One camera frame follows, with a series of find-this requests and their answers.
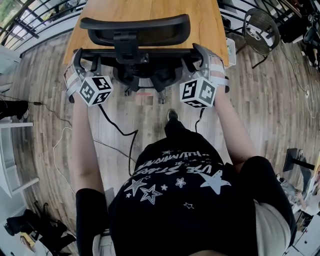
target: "chair leg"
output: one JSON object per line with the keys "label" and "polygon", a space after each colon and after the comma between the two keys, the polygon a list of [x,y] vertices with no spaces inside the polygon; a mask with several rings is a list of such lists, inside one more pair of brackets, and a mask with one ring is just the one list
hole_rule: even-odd
{"label": "chair leg", "polygon": [[240,51],[243,50],[243,48],[245,48],[247,46],[247,43],[245,43],[244,45],[242,45],[236,52],[235,55],[237,55]]}
{"label": "chair leg", "polygon": [[264,57],[263,60],[261,60],[258,64],[255,64],[255,65],[252,67],[253,70],[254,70],[257,66],[259,66],[261,63],[265,62],[266,59],[268,58],[268,55],[267,55],[267,56],[263,56],[263,57]]}

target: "black sleeve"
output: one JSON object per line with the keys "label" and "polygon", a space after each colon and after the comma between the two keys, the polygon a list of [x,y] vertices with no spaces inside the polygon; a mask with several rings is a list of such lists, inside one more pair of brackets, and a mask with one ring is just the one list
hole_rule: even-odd
{"label": "black sleeve", "polygon": [[76,195],[76,244],[80,256],[92,256],[94,237],[109,228],[105,195],[90,188]]}
{"label": "black sleeve", "polygon": [[248,159],[240,171],[240,182],[247,195],[251,195],[259,203],[273,206],[281,213],[290,227],[291,246],[296,237],[297,224],[288,198],[270,162],[261,156]]}

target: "black cable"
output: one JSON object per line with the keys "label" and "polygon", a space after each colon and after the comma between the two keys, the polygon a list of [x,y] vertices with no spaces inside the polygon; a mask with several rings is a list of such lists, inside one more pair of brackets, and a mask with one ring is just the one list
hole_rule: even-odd
{"label": "black cable", "polygon": [[284,54],[285,58],[290,62],[291,64],[291,67],[292,67],[292,70],[293,70],[293,74],[295,76],[295,79],[296,79],[296,82],[298,83],[300,89],[306,94],[307,92],[305,91],[305,89],[302,88],[302,86],[300,85],[299,83],[299,80],[297,78],[297,75],[296,75],[296,72],[295,72],[295,69],[294,69],[294,65],[292,64],[292,62],[290,61],[290,59],[287,57],[287,55],[285,54],[284,50],[282,49],[282,41],[280,41],[280,48],[281,48],[281,51],[282,53]]}
{"label": "black cable", "polygon": [[197,124],[200,122],[200,120],[201,120],[201,118],[202,118],[202,115],[203,115],[204,111],[205,111],[205,108],[204,108],[204,107],[203,107],[203,108],[201,108],[201,110],[200,110],[200,116],[199,116],[199,119],[198,119],[198,121],[196,121],[196,122],[195,122],[194,128],[195,128],[195,132],[196,132],[196,133],[198,133],[198,130],[197,130]]}
{"label": "black cable", "polygon": [[135,142],[135,138],[136,138],[136,136],[137,136],[137,134],[138,134],[138,130],[134,130],[133,132],[130,132],[130,133],[123,133],[122,130],[120,130],[120,128],[119,128],[114,122],[112,122],[112,121],[110,120],[110,118],[108,117],[107,113],[105,112],[105,110],[104,110],[104,108],[101,106],[101,104],[99,104],[98,106],[99,106],[102,114],[104,115],[105,119],[107,119],[107,121],[108,121],[110,124],[112,124],[112,125],[119,131],[119,133],[121,133],[123,136],[133,135],[132,142],[131,142],[131,146],[130,146],[130,151],[129,151],[129,157],[128,157],[128,158],[129,158],[129,166],[128,166],[128,168],[129,168],[129,175],[130,175],[130,177],[131,177],[132,175],[131,175],[131,172],[130,172],[130,164],[131,164],[130,159],[132,159],[132,158],[131,158],[132,148],[133,148],[133,146],[134,146],[134,142]]}
{"label": "black cable", "polygon": [[[59,117],[58,114],[57,114],[57,112],[55,112],[54,110],[51,110],[51,109],[48,107],[48,105],[45,104],[45,103],[42,103],[42,102],[31,102],[31,101],[28,101],[28,100],[23,100],[23,99],[20,99],[20,98],[15,98],[15,97],[11,97],[11,96],[6,96],[6,95],[3,95],[3,94],[0,94],[0,96],[7,97],[7,98],[10,98],[10,99],[14,99],[14,100],[18,100],[18,101],[28,102],[29,104],[33,104],[33,105],[35,105],[35,106],[44,105],[50,112],[54,113],[54,115],[55,115],[59,120],[64,121],[64,122],[67,122],[67,123],[72,127],[72,124],[71,124],[70,121]],[[108,147],[108,148],[111,148],[111,149],[113,149],[113,150],[115,150],[115,151],[118,151],[119,153],[121,153],[121,154],[124,155],[125,157],[129,158],[129,161],[130,161],[130,159],[131,159],[132,161],[134,161],[134,162],[136,163],[136,161],[135,161],[133,158],[129,157],[127,154],[125,154],[125,153],[122,152],[121,150],[119,150],[119,149],[117,149],[117,148],[115,148],[115,147],[113,147],[113,146],[109,146],[109,145],[107,145],[107,144],[104,144],[103,142],[101,142],[101,141],[99,141],[99,140],[94,139],[94,141],[97,142],[97,143],[99,143],[99,144],[101,144],[101,145],[104,145],[104,146],[106,146],[106,147]]]}

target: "white table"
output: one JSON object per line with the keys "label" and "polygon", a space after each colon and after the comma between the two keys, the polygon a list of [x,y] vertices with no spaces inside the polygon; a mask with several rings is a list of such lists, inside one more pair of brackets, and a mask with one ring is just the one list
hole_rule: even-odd
{"label": "white table", "polygon": [[33,122],[14,123],[10,119],[0,121],[0,187],[9,197],[20,193],[39,181],[39,178],[36,177],[25,184],[20,183],[11,138],[11,128],[31,127],[33,125]]}

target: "black t-shirt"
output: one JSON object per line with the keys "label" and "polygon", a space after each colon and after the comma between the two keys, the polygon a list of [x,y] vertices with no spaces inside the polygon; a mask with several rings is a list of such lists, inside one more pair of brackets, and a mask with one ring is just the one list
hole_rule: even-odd
{"label": "black t-shirt", "polygon": [[197,133],[165,138],[140,155],[108,213],[101,193],[77,192],[79,253],[92,255],[93,237],[109,228],[117,256],[257,255],[254,200],[275,207],[295,236],[290,204],[269,161],[253,157],[238,174]]}

